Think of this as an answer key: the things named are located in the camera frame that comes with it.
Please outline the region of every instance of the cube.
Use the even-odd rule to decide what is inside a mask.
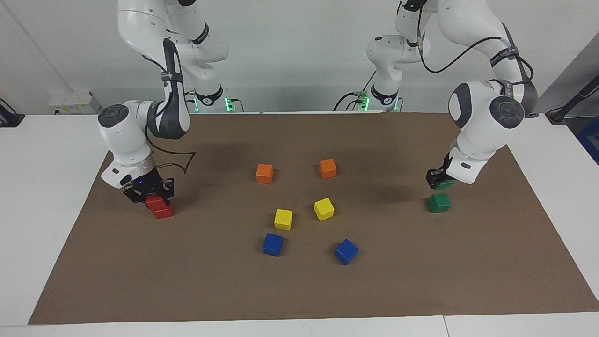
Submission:
[[[256,180],[259,183],[273,183],[274,169],[272,165],[260,164],[256,171]]]
[[[356,247],[350,240],[345,239],[337,249],[335,249],[335,256],[341,263],[347,266],[353,258],[356,257],[358,251],[358,247]]]
[[[431,213],[445,213],[451,208],[451,201],[447,194],[434,194],[428,200],[428,207]]]
[[[318,216],[318,220],[324,221],[335,215],[335,207],[333,207],[331,199],[326,198],[314,203],[314,212],[316,213],[316,216]]]
[[[283,237],[275,234],[268,233],[264,239],[262,245],[262,251],[264,254],[279,257],[283,250]]]
[[[291,220],[294,213],[286,209],[277,209],[274,216],[274,228],[278,230],[291,230]]]
[[[337,175],[337,165],[332,159],[321,160],[319,165],[320,176],[322,179],[328,179]]]
[[[150,211],[161,210],[167,208],[167,203],[164,198],[157,194],[150,194],[146,197],[146,206]]]
[[[437,185],[437,187],[435,187],[435,191],[441,191],[442,189],[450,188],[451,186],[453,186],[453,184],[455,184],[455,181],[455,179],[446,180]]]
[[[170,204],[170,206],[168,206],[165,209],[153,210],[152,214],[154,215],[154,217],[156,219],[170,218],[171,216],[174,215],[173,204]]]

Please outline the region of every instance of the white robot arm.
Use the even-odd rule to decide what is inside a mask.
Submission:
[[[166,201],[174,195],[174,181],[160,178],[146,140],[148,132],[177,140],[189,130],[183,71],[191,75],[193,92],[203,105],[225,109],[221,100],[225,90],[207,63],[224,60],[229,49],[196,7],[196,0],[119,0],[120,35],[161,69],[165,92],[163,101],[127,101],[98,116],[102,138],[114,154],[102,179],[115,188],[124,187],[133,202],[144,202],[149,194]],[[177,32],[167,30],[167,15]]]
[[[378,37],[368,46],[368,57],[378,74],[370,94],[383,98],[371,100],[373,109],[392,110],[401,81],[399,64],[423,62],[433,73],[447,68],[433,71],[425,63],[431,46],[420,27],[425,27],[432,13],[437,13],[448,40],[484,53],[495,72],[495,79],[462,83],[452,94],[449,113],[462,132],[443,166],[426,176],[431,188],[446,186],[454,179],[472,184],[487,161],[532,114],[538,96],[531,82],[533,75],[529,77],[524,66],[532,68],[519,56],[510,32],[486,0],[408,0],[400,5],[395,23],[400,36]]]

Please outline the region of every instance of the black wire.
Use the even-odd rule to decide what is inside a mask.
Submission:
[[[146,55],[141,55],[141,57],[142,57],[142,58],[144,58],[144,59],[146,59],[146,60],[148,60],[148,61],[150,61],[150,62],[152,62],[152,63],[154,63],[155,65],[159,66],[159,67],[160,67],[160,69],[162,69],[162,71],[166,73],[166,71],[167,71],[167,70],[166,70],[166,69],[165,69],[163,66],[161,66],[161,65],[160,65],[160,63],[158,63],[158,62],[156,62],[156,61],[154,61],[154,60],[150,59],[150,58],[149,58],[149,57],[147,57]]]
[[[17,110],[15,110],[13,107],[10,106],[10,104],[8,102],[6,102],[5,100],[3,100],[2,98],[0,98],[0,101],[4,104],[6,104],[7,107],[10,108],[10,110],[13,111],[13,114],[16,115],[17,114]]]
[[[144,129],[144,134],[146,135],[146,140],[156,150],[162,151],[162,152],[164,152],[166,154],[170,154],[170,155],[182,155],[182,156],[191,155],[191,157],[189,157],[189,160],[187,161],[187,164],[185,165],[185,167],[183,167],[183,166],[181,166],[179,164],[174,164],[174,163],[171,163],[172,165],[171,164],[166,164],[167,166],[176,166],[176,167],[179,167],[179,168],[181,168],[183,170],[183,174],[187,174],[187,170],[189,169],[189,165],[191,164],[193,158],[195,157],[196,152],[195,151],[193,151],[193,152],[175,152],[175,151],[169,151],[169,150],[162,149],[159,146],[156,146],[154,143],[152,143],[152,141],[150,140],[150,136],[148,136],[148,129],[149,129],[149,127],[146,125],[146,128]]]
[[[420,31],[420,22],[422,21],[422,9],[423,9],[423,7],[420,8],[420,13],[418,15],[418,31]],[[466,55],[466,53],[468,53],[470,50],[472,50],[473,48],[475,48],[479,44],[481,44],[483,42],[487,42],[489,40],[502,40],[502,39],[503,38],[501,38],[501,37],[486,37],[486,38],[478,41],[477,43],[475,43],[472,46],[468,47],[468,49],[466,49],[465,51],[463,51],[457,58],[455,58],[450,64],[446,65],[441,70],[432,70],[432,69],[430,69],[426,65],[426,62],[424,61],[423,51],[419,49],[420,60],[422,61],[422,65],[424,65],[424,67],[426,68],[426,70],[428,70],[429,72],[431,72],[433,74],[442,73],[442,72],[446,71],[449,67],[451,67],[454,63],[456,63],[459,59],[461,59],[462,57],[464,57],[464,55]]]
[[[348,111],[348,110],[349,110],[349,106],[350,106],[350,105],[352,105],[352,103],[358,104],[358,103],[360,103],[360,100],[351,101],[351,102],[350,102],[350,103],[347,105],[347,107],[345,108],[345,111]]]
[[[373,78],[374,78],[374,75],[376,75],[376,72],[377,72],[377,71],[378,71],[378,70],[375,70],[375,71],[373,72],[372,76],[370,76],[370,79],[368,80],[368,82],[366,82],[366,85],[364,86],[364,88],[362,89],[362,91],[366,91],[366,88],[368,87],[368,85],[370,84],[370,82],[372,82],[372,80],[373,80]],[[353,111],[354,109],[356,109],[356,104],[357,104],[357,103],[355,103],[355,104],[353,105],[353,107],[352,107],[352,111]]]
[[[341,104],[341,102],[343,102],[347,97],[350,97],[352,95],[353,95],[353,92],[350,92],[348,94],[345,94],[343,97],[341,97],[341,99],[339,100],[339,102],[337,102],[337,104],[333,108],[333,111],[337,111],[337,108],[339,107],[339,105]]]
[[[401,112],[401,109],[404,108],[404,98],[403,97],[399,97],[398,100],[401,100],[401,106],[400,106],[400,112]]]
[[[516,58],[522,62],[529,70],[530,70],[530,76],[527,75],[528,79],[527,80],[522,80],[520,82],[516,82],[516,83],[512,83],[512,85],[523,85],[523,84],[527,84],[530,83],[530,81],[533,80],[534,78],[534,69],[533,67],[530,65],[530,63],[528,63],[525,59],[523,59],[520,55],[517,55]]]
[[[231,102],[239,102],[241,104],[241,111],[246,112],[246,108],[243,107],[243,102],[239,98],[233,98]]]

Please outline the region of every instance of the white table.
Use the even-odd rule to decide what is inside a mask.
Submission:
[[[0,129],[0,336],[599,336],[599,312],[25,326],[106,154],[95,118],[28,116]],[[599,167],[544,117],[509,146],[597,296]]]

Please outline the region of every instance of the white wall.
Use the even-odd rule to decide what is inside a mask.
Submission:
[[[64,91],[47,59],[76,91],[91,90],[102,105],[158,99],[159,74],[120,39],[116,0],[0,0],[0,95],[25,113],[45,113],[48,91]],[[537,72],[540,91],[562,73],[599,31],[597,0],[489,0]],[[374,70],[370,38],[394,33],[397,2],[389,0],[202,0],[211,28],[225,36],[230,57],[215,65],[222,82],[247,110],[330,110],[361,89]],[[16,21],[5,20],[7,16]],[[21,24],[31,36],[15,33]],[[445,40],[431,19],[428,63],[445,65],[464,47]],[[35,50],[38,45],[43,51]],[[473,52],[439,75],[406,65],[404,110],[444,111],[462,81],[492,77],[488,60]]]

